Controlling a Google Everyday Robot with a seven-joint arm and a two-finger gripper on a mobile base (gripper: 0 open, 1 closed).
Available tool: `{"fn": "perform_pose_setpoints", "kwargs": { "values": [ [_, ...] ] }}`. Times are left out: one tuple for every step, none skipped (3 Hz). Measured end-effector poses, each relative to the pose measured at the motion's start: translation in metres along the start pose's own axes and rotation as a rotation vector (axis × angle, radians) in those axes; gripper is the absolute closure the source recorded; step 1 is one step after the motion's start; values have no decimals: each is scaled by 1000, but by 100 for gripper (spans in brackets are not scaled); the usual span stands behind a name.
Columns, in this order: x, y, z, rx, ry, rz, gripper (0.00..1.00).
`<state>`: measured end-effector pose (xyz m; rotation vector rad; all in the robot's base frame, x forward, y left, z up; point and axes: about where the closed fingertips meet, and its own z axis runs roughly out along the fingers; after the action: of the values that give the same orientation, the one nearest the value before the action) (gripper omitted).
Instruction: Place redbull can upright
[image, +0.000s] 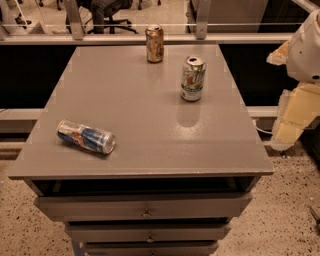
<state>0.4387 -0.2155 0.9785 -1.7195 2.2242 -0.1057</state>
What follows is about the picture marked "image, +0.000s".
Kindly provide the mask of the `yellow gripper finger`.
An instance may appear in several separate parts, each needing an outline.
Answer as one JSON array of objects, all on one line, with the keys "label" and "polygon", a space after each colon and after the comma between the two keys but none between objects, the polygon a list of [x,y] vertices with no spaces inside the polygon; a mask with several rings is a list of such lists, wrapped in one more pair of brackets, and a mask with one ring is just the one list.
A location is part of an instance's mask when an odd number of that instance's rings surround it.
[{"label": "yellow gripper finger", "polygon": [[276,50],[270,53],[266,59],[269,64],[285,65],[287,63],[289,41],[284,42]]},{"label": "yellow gripper finger", "polygon": [[284,90],[272,128],[271,147],[277,151],[289,149],[319,115],[319,83],[300,82],[293,91]]}]

